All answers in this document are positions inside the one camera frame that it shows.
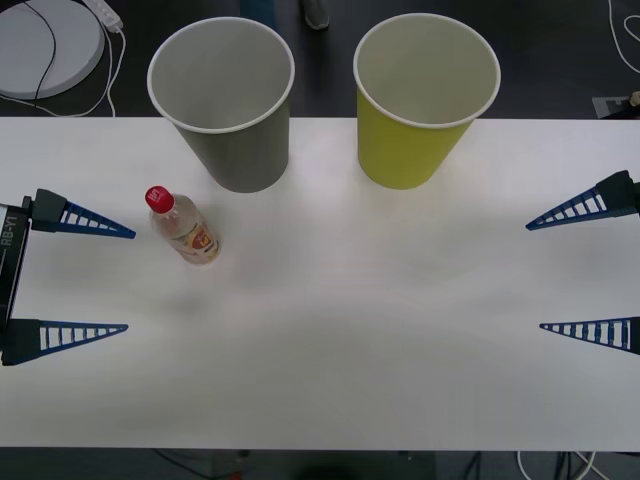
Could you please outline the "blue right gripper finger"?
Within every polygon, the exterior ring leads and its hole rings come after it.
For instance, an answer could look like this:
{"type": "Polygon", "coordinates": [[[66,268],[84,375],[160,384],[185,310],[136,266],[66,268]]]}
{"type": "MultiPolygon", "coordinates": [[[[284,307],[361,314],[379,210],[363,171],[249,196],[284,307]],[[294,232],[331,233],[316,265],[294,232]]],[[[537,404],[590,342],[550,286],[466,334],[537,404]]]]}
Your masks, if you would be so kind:
{"type": "Polygon", "coordinates": [[[638,317],[624,317],[584,322],[541,323],[539,328],[566,338],[638,355],[639,324],[638,317]]]}
{"type": "Polygon", "coordinates": [[[639,183],[627,170],[559,204],[525,225],[528,231],[639,214],[639,183]]]}

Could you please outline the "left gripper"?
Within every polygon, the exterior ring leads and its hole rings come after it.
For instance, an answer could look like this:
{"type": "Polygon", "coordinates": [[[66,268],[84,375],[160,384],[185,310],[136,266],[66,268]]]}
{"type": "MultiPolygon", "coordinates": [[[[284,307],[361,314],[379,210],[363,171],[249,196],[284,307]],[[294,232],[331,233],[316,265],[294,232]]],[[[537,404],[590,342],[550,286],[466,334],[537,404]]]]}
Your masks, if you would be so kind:
{"type": "Polygon", "coordinates": [[[126,332],[127,324],[10,320],[30,226],[49,233],[136,237],[134,230],[46,189],[25,196],[21,206],[2,204],[1,365],[17,366],[126,332]]]}

